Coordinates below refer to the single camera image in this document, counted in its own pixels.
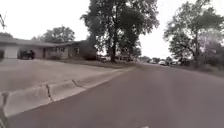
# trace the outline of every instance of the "roof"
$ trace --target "roof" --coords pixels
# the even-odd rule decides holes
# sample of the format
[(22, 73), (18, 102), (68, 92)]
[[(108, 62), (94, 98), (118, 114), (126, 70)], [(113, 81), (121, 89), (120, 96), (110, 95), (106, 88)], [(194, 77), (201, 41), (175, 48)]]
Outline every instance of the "roof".
[(16, 38), (0, 35), (0, 44), (4, 44), (4, 45), (25, 45), (25, 46), (36, 46), (36, 47), (60, 47), (60, 46), (68, 46), (68, 45), (73, 45), (73, 44), (80, 44), (80, 43), (83, 43), (83, 42), (85, 42), (85, 40), (74, 41), (74, 42), (70, 42), (70, 43), (55, 44), (55, 43), (36, 41), (36, 40), (16, 39)]
[(57, 44), (35, 41), (35, 40), (24, 40), (16, 39), (12, 37), (0, 35), (0, 43), (4, 45), (27, 45), (27, 46), (37, 46), (37, 47), (55, 47)]

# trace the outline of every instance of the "tree trunk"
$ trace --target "tree trunk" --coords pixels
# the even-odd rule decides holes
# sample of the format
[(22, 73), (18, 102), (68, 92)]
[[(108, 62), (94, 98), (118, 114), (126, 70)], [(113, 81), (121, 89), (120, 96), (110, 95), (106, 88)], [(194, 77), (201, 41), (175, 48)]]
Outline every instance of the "tree trunk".
[(116, 62), (116, 47), (117, 47), (117, 11), (118, 11), (118, 5), (117, 2), (115, 2), (115, 18), (114, 18), (114, 36), (113, 36), (113, 46), (112, 46), (112, 54), (111, 54), (111, 62)]
[(116, 45), (117, 45), (117, 33), (114, 33), (114, 41), (112, 46), (111, 62), (116, 62)]
[(195, 48), (195, 53), (194, 53), (194, 61), (195, 61), (195, 67), (199, 67), (199, 55), (200, 55), (200, 45), (198, 43), (198, 31), (196, 31), (196, 37), (195, 37), (195, 43), (196, 43), (196, 48)]

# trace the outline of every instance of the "concrete driveway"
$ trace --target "concrete driveway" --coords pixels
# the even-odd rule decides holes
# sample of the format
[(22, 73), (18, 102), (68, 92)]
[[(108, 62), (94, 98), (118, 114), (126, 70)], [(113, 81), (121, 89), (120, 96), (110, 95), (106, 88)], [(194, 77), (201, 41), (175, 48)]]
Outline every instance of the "concrete driveway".
[(8, 59), (0, 62), (0, 92), (26, 89), (49, 82), (84, 79), (112, 69), (45, 60)]

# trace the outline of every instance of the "grass lawn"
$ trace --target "grass lawn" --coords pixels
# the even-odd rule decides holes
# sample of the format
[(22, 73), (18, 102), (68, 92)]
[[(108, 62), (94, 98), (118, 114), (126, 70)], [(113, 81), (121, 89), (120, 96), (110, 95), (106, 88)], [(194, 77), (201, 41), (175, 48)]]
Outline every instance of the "grass lawn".
[(206, 73), (206, 74), (209, 74), (209, 75), (224, 78), (224, 70), (223, 69), (218, 69), (218, 68), (215, 68), (215, 67), (210, 67), (209, 66), (209, 67), (203, 67), (201, 69), (195, 69), (195, 68), (186, 67), (186, 66), (172, 66), (172, 67), (181, 68), (181, 69), (190, 70), (190, 71), (202, 72), (202, 73)]
[(131, 66), (135, 66), (136, 63), (134, 62), (100, 62), (100, 61), (86, 61), (86, 60), (59, 60), (60, 62), (64, 63), (71, 63), (71, 64), (82, 64), (82, 65), (90, 65), (90, 66), (97, 66), (97, 67), (104, 67), (104, 68), (114, 68), (114, 69), (121, 69), (127, 68)]

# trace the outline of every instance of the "street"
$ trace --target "street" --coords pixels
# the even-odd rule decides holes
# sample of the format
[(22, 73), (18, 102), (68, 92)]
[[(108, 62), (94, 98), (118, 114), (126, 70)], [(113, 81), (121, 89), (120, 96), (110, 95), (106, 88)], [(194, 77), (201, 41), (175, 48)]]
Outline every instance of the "street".
[(142, 66), (9, 118), (11, 128), (223, 128), (224, 79)]

